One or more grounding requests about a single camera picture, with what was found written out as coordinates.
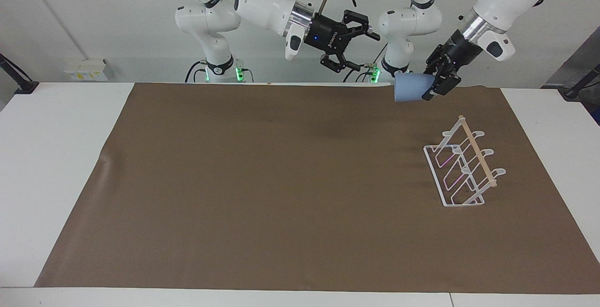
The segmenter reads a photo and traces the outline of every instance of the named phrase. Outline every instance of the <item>brown mat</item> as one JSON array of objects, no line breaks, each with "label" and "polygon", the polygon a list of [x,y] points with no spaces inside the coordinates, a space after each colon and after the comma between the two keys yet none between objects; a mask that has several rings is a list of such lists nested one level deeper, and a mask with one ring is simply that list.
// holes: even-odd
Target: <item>brown mat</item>
[{"label": "brown mat", "polygon": [[[36,286],[600,293],[501,91],[393,99],[135,85]],[[422,151],[459,114],[508,170],[482,207],[443,207]]]}]

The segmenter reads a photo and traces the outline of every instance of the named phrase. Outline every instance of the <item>table surface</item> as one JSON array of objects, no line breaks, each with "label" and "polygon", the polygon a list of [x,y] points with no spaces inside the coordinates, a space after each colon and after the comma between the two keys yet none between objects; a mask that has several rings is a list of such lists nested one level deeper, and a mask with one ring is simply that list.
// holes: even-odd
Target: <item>table surface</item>
[{"label": "table surface", "polygon": [[[116,307],[600,306],[600,295],[31,288],[132,87],[133,83],[42,83],[32,95],[15,96],[0,112],[0,305],[69,307],[84,301]],[[600,259],[600,127],[581,104],[564,102],[556,91],[503,93]]]}]

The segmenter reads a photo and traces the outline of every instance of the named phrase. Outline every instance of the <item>robotic arm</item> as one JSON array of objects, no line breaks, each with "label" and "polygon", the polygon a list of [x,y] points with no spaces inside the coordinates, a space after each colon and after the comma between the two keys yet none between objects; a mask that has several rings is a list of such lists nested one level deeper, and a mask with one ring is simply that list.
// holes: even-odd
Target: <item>robotic arm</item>
[{"label": "robotic arm", "polygon": [[[321,64],[336,73],[346,67],[360,70],[344,56],[352,38],[366,35],[381,39],[373,33],[367,16],[350,10],[344,12],[342,22],[337,22],[297,0],[235,0],[234,9],[243,19],[285,37],[287,60],[292,61],[302,44],[308,44],[324,52]],[[352,22],[358,26],[348,27]]]},{"label": "robotic arm", "polygon": [[381,34],[388,40],[388,49],[379,63],[382,79],[392,79],[396,72],[407,72],[414,51],[409,36],[435,33],[442,25],[442,13],[435,0],[411,0],[409,8],[390,10],[379,18]]},{"label": "robotic arm", "polygon": [[199,0],[203,5],[182,6],[175,14],[178,27],[193,36],[206,55],[206,77],[216,82],[243,81],[241,63],[232,55],[221,33],[238,29],[241,19],[227,0]]},{"label": "robotic arm", "polygon": [[431,100],[445,95],[461,82],[458,70],[471,63],[482,51],[498,61],[512,57],[515,48],[506,32],[517,17],[543,0],[477,0],[473,9],[445,44],[427,59],[425,74],[435,75],[431,88],[423,95]]}]

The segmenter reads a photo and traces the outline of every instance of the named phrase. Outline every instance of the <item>wooden stick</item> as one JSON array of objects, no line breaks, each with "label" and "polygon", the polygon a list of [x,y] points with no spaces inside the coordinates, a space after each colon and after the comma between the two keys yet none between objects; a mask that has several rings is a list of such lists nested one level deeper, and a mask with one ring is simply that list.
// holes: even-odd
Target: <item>wooden stick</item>
[{"label": "wooden stick", "polygon": [[[465,117],[463,115],[460,115],[458,117],[458,119],[464,119],[464,118]],[[467,124],[466,120],[463,121],[463,129],[465,130],[465,133],[467,134],[467,138],[469,138],[469,142],[471,142],[471,146],[473,147],[473,150],[475,151],[475,155],[477,156],[477,159],[481,163],[481,167],[483,168],[484,172],[486,173],[486,177],[489,181],[489,184],[491,185],[491,187],[496,187],[497,183],[496,183],[493,175],[491,174],[491,170],[489,169],[489,166],[487,165],[486,158],[484,158],[484,155],[482,155],[481,149],[478,146],[477,142],[475,141],[475,137],[473,137],[473,132],[471,131],[471,128],[469,128],[469,125]]]}]

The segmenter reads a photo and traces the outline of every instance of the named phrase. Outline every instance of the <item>black pole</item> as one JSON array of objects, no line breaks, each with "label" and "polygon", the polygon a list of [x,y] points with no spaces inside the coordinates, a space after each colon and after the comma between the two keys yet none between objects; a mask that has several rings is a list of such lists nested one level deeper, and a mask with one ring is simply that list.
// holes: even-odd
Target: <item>black pole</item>
[{"label": "black pole", "polygon": [[590,82],[600,75],[600,64],[596,66],[591,72],[587,73],[581,81],[577,82],[572,88],[564,91],[564,96],[568,98],[577,98],[581,89],[585,88]]},{"label": "black pole", "polygon": [[19,74],[11,64],[8,63],[6,57],[0,53],[0,67],[6,72],[17,84],[19,89],[15,91],[15,94],[30,94],[33,93],[36,87],[39,85],[37,81],[27,81]]}]

